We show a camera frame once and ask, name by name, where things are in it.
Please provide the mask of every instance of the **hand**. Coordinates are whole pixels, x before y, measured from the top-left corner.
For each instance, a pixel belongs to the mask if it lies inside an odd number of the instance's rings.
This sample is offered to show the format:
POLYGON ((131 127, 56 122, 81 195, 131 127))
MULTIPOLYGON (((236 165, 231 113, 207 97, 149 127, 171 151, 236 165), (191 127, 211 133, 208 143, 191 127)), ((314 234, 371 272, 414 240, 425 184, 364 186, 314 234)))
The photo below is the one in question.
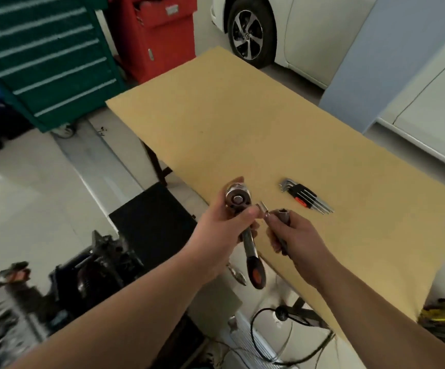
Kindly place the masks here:
POLYGON ((318 274, 323 264, 334 257, 309 220, 294 211, 289 211, 289 218, 290 224, 287 226, 272 213, 265 217, 272 248, 277 253, 281 252, 276 235, 285 240, 289 257, 298 273, 307 283, 318 288, 318 274))
POLYGON ((244 182, 243 177, 227 183, 201 216, 193 234, 182 251, 189 254, 196 266, 206 271, 204 282, 211 281, 224 270, 229 255, 238 244, 238 236, 251 226, 253 237, 260 226, 256 218, 263 213, 257 206, 250 206, 238 216, 226 207, 226 190, 235 182, 244 182))

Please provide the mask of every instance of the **car wheel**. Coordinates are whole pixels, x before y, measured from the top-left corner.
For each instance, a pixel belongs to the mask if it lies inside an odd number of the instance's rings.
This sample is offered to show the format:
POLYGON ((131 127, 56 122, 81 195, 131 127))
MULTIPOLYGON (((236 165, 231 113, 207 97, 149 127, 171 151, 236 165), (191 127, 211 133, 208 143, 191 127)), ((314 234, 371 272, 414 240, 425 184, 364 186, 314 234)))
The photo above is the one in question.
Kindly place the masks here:
POLYGON ((262 0, 236 0, 227 25, 233 53, 256 68, 275 59, 276 33, 274 16, 262 0))

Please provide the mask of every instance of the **green tool cabinet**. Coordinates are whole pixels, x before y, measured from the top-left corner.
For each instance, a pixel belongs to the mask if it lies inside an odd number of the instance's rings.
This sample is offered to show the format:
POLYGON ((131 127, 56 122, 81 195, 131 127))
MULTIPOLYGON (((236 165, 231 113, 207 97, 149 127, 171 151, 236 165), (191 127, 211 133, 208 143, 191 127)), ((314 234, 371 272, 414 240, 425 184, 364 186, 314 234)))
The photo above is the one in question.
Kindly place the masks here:
POLYGON ((46 132, 125 90, 95 9, 107 0, 0 0, 0 90, 46 132))

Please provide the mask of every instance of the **forearm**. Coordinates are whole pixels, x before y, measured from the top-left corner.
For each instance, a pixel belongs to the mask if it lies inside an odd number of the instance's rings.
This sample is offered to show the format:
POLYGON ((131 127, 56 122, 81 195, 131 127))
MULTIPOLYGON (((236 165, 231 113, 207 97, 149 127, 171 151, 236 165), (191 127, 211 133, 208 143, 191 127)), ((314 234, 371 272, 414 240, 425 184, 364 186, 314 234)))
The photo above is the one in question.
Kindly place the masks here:
POLYGON ((12 369, 146 368, 202 286, 183 250, 53 335, 12 369))
POLYGON ((445 344, 393 307, 332 255, 318 291, 368 369, 445 368, 445 344))

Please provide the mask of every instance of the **cardboard sheet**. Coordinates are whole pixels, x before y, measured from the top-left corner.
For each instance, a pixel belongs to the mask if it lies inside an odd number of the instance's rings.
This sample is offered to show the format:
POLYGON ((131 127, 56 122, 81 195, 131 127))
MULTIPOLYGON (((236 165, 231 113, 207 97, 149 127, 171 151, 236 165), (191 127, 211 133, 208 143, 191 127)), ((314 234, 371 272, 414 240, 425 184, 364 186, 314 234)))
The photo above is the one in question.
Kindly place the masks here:
MULTIPOLYGON (((445 186, 222 48, 107 104, 208 202, 244 175, 255 202, 310 219, 343 265, 417 318, 445 258, 445 186), (285 177, 335 213, 322 216, 281 193, 285 177)), ((341 334, 292 261, 275 254, 265 235, 256 242, 265 261, 341 334)))

